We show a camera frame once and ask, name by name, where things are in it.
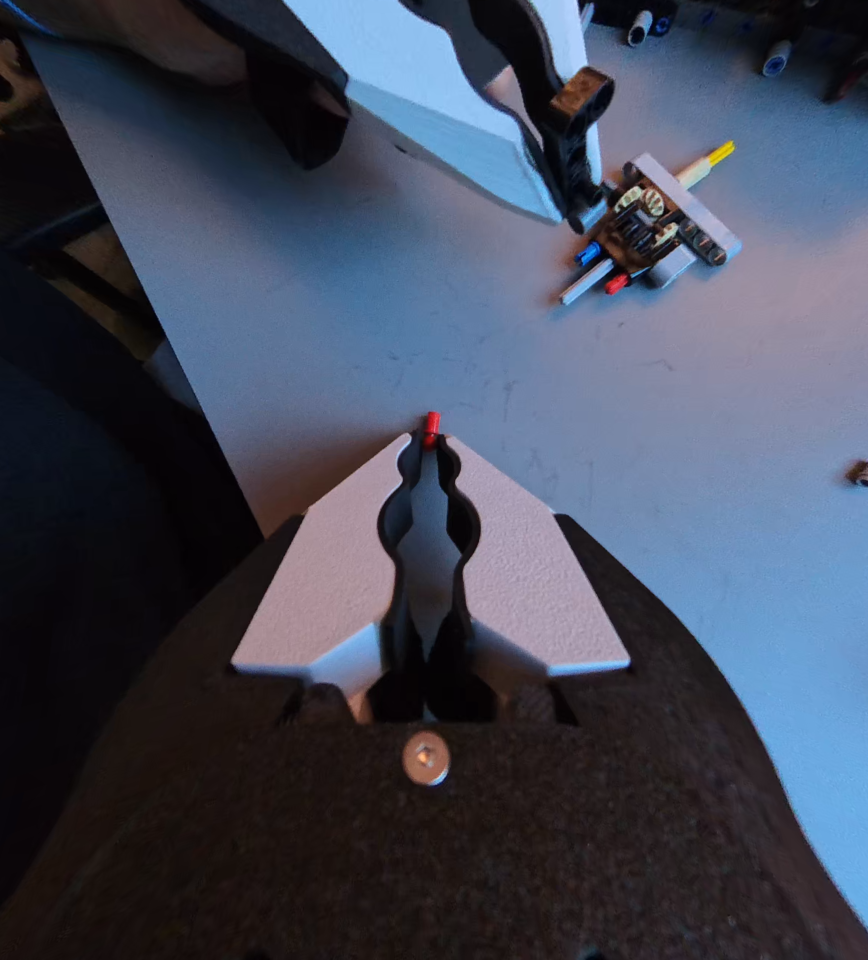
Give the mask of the person's left hand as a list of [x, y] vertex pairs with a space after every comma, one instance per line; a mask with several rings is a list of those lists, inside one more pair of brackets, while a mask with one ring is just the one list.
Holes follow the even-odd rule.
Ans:
[[224, 88], [248, 77], [242, 49], [177, 1], [41, 2], [37, 19], [71, 40], [117, 46], [158, 68]]

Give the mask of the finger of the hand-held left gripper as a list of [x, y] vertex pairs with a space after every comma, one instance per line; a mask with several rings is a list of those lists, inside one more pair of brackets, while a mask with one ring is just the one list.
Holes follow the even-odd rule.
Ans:
[[343, 68], [357, 119], [509, 210], [565, 219], [520, 121], [475, 90], [446, 30], [394, 1], [286, 6]]
[[[539, 135], [533, 120], [538, 103], [590, 66], [578, 3], [476, 1], [475, 28], [512, 67], [526, 114]], [[540, 171], [547, 181], [540, 135], [539, 149]]]

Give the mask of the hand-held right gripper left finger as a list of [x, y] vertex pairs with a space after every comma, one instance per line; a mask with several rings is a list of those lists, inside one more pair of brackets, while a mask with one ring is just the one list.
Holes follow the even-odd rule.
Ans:
[[419, 717], [419, 636], [398, 552], [418, 480], [419, 438], [402, 434], [307, 509], [234, 671], [330, 684], [382, 721]]

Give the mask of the black angled lego beam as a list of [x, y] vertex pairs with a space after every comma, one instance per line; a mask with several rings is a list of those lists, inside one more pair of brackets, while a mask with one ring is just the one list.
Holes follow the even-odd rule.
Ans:
[[607, 195], [597, 125], [614, 92], [612, 78], [584, 66], [533, 115], [550, 192], [575, 234], [591, 229]]

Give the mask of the person's clothed body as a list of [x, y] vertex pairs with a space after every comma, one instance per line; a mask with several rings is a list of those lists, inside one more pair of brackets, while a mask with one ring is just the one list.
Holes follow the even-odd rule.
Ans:
[[0, 249], [0, 907], [138, 671], [261, 539], [202, 417]]

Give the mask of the small grey lego gear assembly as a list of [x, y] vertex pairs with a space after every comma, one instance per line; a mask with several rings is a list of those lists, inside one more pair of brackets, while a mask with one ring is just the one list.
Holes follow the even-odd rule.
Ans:
[[735, 149], [728, 140], [679, 173], [646, 151], [626, 163], [619, 182], [606, 181], [603, 214], [574, 257], [581, 272], [558, 304], [571, 306], [595, 288], [614, 296], [635, 282], [663, 290], [695, 265], [719, 269], [737, 258], [740, 237], [693, 193]]

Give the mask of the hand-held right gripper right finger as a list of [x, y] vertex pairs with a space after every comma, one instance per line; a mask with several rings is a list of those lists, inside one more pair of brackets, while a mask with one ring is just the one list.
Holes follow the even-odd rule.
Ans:
[[440, 436], [438, 457], [472, 672], [505, 695], [630, 667], [554, 511], [456, 437]]

